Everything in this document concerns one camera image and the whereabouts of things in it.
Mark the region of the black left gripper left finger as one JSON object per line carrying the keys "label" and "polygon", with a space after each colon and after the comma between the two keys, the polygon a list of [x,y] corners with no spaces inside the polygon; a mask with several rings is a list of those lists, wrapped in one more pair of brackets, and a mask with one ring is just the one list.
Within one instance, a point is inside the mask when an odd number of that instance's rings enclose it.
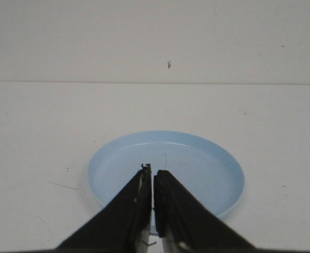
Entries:
{"label": "black left gripper left finger", "polygon": [[143,164],[102,211],[56,249],[147,250],[151,212],[151,165]]}

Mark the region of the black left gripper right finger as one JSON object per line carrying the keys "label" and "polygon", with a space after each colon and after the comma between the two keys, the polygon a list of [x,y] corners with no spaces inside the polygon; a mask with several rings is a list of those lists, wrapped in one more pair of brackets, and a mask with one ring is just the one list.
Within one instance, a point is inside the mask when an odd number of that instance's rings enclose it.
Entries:
{"label": "black left gripper right finger", "polygon": [[165,250],[255,250],[209,212],[169,171],[154,177],[155,223]]}

